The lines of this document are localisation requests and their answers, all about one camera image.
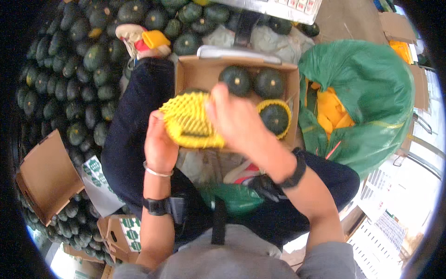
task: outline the hand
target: hand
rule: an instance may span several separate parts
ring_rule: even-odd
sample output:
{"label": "hand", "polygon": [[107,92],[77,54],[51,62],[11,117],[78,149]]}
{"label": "hand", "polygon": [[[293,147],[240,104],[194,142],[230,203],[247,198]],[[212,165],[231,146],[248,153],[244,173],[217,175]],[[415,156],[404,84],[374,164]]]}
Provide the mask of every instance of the hand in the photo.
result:
{"label": "hand", "polygon": [[178,145],[167,134],[159,110],[150,114],[144,152],[147,167],[160,174],[170,174],[177,162]]}
{"label": "hand", "polygon": [[235,152],[250,157],[263,147],[263,139],[274,138],[263,124],[254,104],[229,94],[226,84],[218,83],[205,104],[207,117],[226,144]]}

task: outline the gray shirt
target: gray shirt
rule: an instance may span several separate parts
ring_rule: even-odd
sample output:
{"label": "gray shirt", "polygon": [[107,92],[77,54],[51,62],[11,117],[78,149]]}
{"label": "gray shirt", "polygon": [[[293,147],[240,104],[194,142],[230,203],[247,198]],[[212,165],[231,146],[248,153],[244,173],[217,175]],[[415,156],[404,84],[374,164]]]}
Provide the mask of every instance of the gray shirt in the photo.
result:
{"label": "gray shirt", "polygon": [[156,271],[123,264],[113,279],[355,279],[353,248],[322,243],[307,253],[294,273],[280,250],[242,225],[226,225],[225,245],[211,245],[212,229],[182,246]]}

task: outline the gray sleeve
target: gray sleeve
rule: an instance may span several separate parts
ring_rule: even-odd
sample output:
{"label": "gray sleeve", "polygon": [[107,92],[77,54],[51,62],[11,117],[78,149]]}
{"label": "gray sleeve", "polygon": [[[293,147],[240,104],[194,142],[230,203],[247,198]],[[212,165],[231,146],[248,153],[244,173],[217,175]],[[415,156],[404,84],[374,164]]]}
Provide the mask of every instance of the gray sleeve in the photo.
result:
{"label": "gray sleeve", "polygon": [[300,279],[356,279],[353,247],[340,242],[319,244],[305,256],[296,274]]}
{"label": "gray sleeve", "polygon": [[152,272],[140,264],[121,264],[113,273],[113,279],[151,279]]}

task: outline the person's right hand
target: person's right hand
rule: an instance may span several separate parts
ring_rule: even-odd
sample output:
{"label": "person's right hand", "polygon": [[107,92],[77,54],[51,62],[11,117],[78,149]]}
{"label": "person's right hand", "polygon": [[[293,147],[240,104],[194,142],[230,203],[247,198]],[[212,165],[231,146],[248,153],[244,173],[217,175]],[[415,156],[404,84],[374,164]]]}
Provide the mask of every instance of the person's right hand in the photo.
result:
{"label": "person's right hand", "polygon": [[207,117],[225,139],[228,147],[247,156],[257,152],[262,139],[275,136],[263,124],[254,104],[229,94],[225,83],[218,83],[205,104]]}

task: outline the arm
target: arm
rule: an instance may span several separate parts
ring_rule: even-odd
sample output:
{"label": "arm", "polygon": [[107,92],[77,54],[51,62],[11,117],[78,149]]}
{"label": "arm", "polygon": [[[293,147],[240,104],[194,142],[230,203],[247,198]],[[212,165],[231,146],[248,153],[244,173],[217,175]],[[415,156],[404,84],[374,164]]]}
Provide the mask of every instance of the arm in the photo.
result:
{"label": "arm", "polygon": [[[159,111],[150,114],[144,150],[147,167],[157,173],[171,173],[178,157],[178,146],[165,132]],[[169,197],[170,177],[159,177],[146,171],[143,196],[152,200]],[[169,214],[153,216],[143,208],[140,235],[141,253],[136,263],[155,270],[173,251],[175,231],[172,217]]]}
{"label": "arm", "polygon": [[[208,117],[232,149],[264,169],[275,183],[293,174],[296,157],[265,128],[250,101],[230,96],[223,83],[214,87],[212,98],[213,101],[206,104]],[[284,193],[310,221],[307,251],[325,242],[344,242],[333,197],[312,169],[307,167],[299,184],[285,189]]]}

